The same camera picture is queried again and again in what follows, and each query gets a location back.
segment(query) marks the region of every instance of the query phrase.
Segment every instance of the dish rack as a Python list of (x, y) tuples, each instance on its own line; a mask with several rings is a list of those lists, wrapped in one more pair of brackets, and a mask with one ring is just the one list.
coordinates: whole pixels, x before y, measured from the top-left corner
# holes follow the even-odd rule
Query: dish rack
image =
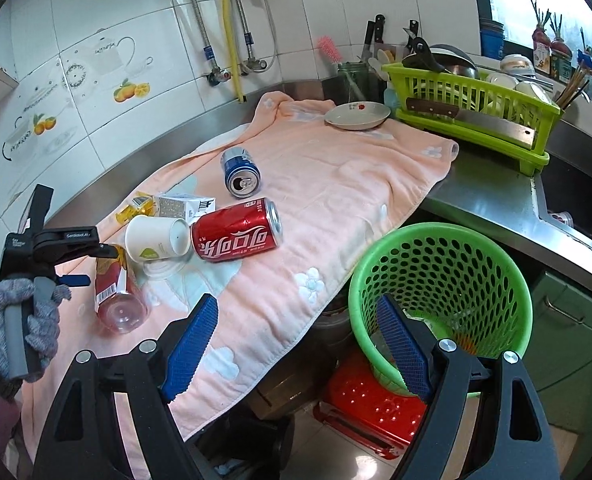
[[(549, 163), (550, 155), (545, 152), (545, 146), (550, 131), (563, 113), (557, 105), (478, 79), (406, 68), (402, 63), (383, 65), (382, 70), (389, 74), (400, 100), (401, 108), (396, 111), (396, 117), (411, 126), (504, 153), (517, 159), (521, 173), (527, 176), (534, 175), (535, 170), (540, 171)], [(499, 138), (493, 130), (482, 126), (411, 111), (407, 108), (408, 97), (456, 105), (532, 128), (535, 131), (534, 143), (531, 149), (523, 148)]]

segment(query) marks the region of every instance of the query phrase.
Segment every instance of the red soda can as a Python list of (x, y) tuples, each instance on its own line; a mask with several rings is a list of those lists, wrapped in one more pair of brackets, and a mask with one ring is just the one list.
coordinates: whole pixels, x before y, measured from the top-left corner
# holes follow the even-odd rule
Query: red soda can
[(278, 247), (281, 219), (268, 198), (251, 200), (202, 216), (191, 226), (191, 240), (203, 260), (236, 260)]

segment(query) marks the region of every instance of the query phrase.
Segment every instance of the metal screw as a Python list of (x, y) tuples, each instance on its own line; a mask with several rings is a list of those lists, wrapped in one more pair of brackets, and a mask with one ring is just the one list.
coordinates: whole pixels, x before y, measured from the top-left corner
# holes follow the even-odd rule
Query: metal screw
[(451, 339), (441, 339), (438, 346), (445, 352), (453, 352), (456, 349), (456, 344)]
[(503, 359), (507, 361), (509, 364), (514, 365), (518, 362), (518, 354), (516, 352), (508, 350), (506, 352), (503, 352)]
[(91, 358), (92, 353), (89, 350), (82, 350), (76, 354), (76, 361), (78, 361), (80, 364), (86, 363)]
[(154, 341), (153, 339), (147, 339), (140, 343), (138, 349), (141, 352), (143, 352), (143, 354), (149, 354), (150, 352), (153, 352), (156, 349), (156, 341)]

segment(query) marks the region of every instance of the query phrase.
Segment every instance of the soda can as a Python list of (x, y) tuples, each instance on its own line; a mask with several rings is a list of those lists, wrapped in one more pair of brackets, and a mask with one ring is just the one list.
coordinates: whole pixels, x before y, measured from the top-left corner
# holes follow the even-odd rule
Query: soda can
[(224, 150), (220, 166), (225, 174), (225, 186), (236, 198), (249, 198), (260, 187), (260, 171), (246, 149), (234, 146)]
[(191, 226), (191, 240), (203, 260), (236, 260), (279, 246), (281, 219), (274, 203), (260, 198), (201, 216)]

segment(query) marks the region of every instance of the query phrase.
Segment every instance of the hand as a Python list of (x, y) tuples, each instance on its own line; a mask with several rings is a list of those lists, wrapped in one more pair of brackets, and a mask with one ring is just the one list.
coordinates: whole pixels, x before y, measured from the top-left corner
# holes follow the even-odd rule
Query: hand
[[(0, 282), (0, 375), (7, 380), (9, 379), (9, 359), (4, 338), (4, 310), (7, 306), (30, 299), (33, 291), (33, 282), (26, 278)], [(58, 285), (53, 291), (51, 300), (39, 301), (35, 305), (34, 314), (27, 320), (29, 333), (25, 336), (25, 341), (38, 352), (42, 365), (39, 374), (26, 379), (30, 383), (42, 377), (45, 368), (58, 351), (58, 335), (60, 335), (58, 306), (64, 299), (71, 299), (71, 291), (66, 285)]]

